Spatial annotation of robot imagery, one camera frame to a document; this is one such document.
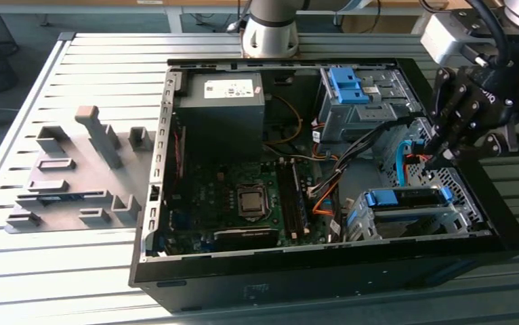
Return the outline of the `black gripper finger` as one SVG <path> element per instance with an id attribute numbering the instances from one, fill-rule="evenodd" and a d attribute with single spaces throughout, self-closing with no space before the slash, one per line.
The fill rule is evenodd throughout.
<path id="1" fill-rule="evenodd" d="M 483 160 L 519 156 L 519 132 L 507 124 L 497 129 L 471 127 L 447 139 L 438 151 L 446 160 Z"/>
<path id="2" fill-rule="evenodd" d="M 475 116 L 483 108 L 482 88 L 471 80 L 467 68 L 441 68 L 437 73 L 431 105 L 431 138 L 425 154 L 430 156 L 427 169 L 450 167 L 455 160 L 475 156 L 479 122 Z"/>

